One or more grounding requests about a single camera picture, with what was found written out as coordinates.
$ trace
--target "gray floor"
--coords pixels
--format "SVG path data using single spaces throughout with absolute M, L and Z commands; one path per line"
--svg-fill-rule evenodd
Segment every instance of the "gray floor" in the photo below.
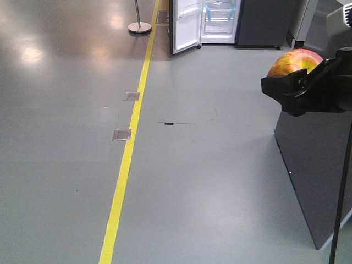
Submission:
M 140 9 L 150 21 L 153 1 Z M 127 0 L 1 10 L 0 263 L 98 263 L 124 148 L 112 133 L 129 125 L 122 99 L 138 87 L 149 37 L 128 34 Z M 171 58 L 166 30 L 113 263 L 327 264 L 273 137 L 280 106 L 260 93 L 285 50 L 205 46 Z

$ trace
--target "stanchion base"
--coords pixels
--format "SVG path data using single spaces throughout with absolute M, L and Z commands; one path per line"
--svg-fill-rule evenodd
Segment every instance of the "stanchion base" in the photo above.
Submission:
M 128 25 L 128 31 L 132 33 L 147 33 L 151 31 L 152 26 L 149 23 L 141 22 L 141 27 L 139 27 L 138 22 Z

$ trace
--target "yellow line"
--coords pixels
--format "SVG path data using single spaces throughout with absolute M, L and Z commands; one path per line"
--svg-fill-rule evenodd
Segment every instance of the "yellow line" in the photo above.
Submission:
M 150 61 L 152 57 L 152 50 L 154 46 L 154 39 L 156 33 L 156 17 L 158 12 L 160 0 L 156 0 L 155 7 L 152 17 L 152 31 L 150 33 L 149 43 L 144 59 L 144 64 L 142 68 L 141 78 L 138 85 L 138 92 L 140 93 L 139 100 L 135 102 L 132 118 L 130 123 L 130 129 L 132 130 L 131 140 L 126 142 L 124 155 L 122 158 L 122 163 L 120 167 L 119 177 L 117 180 L 117 185 L 115 189 L 115 194 L 113 202 L 111 205 L 111 211 L 109 215 L 109 220 L 106 228 L 105 238 L 103 242 L 103 247 L 100 254 L 99 264 L 111 264 L 113 252 L 115 248 L 115 243 L 117 240 L 118 226 L 121 217 L 122 204 L 125 197 L 125 191 L 128 182 L 128 175 L 130 171 L 130 165 L 132 160 L 132 154 L 135 144 L 135 138 L 139 123 L 139 116 L 141 112 L 144 90 L 147 82 L 148 71 L 150 67 Z

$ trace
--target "apple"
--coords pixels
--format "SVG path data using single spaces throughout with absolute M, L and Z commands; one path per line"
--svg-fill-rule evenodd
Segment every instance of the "apple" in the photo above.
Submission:
M 294 49 L 280 57 L 268 72 L 268 77 L 287 75 L 306 68 L 307 72 L 311 72 L 315 67 L 323 61 L 323 58 L 304 48 Z

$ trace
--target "black pole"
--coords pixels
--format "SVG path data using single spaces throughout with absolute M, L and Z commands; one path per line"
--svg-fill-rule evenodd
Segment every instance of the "black pole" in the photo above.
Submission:
M 141 19 L 140 19 L 140 17 L 139 17 L 138 1 L 137 1 L 137 0 L 135 0 L 134 2 L 135 2 L 135 4 L 136 4 L 136 10 L 137 10 L 137 21 L 138 21 L 138 27 L 139 27 L 139 28 L 141 28 Z
M 345 161 L 343 164 L 343 171 L 342 171 L 341 184 L 340 184 L 340 194 L 339 194 L 339 200 L 337 203 L 334 235 L 332 238 L 329 264 L 335 263 L 336 248 L 337 248 L 337 242 L 339 238 L 340 224 L 341 224 L 341 218 L 342 218 L 343 200 L 345 198 L 345 188 L 346 188 L 346 182 L 347 182 L 348 167 L 349 167 L 349 162 L 351 157 L 351 148 L 352 148 L 352 124 L 350 128 L 350 133 L 348 135 Z

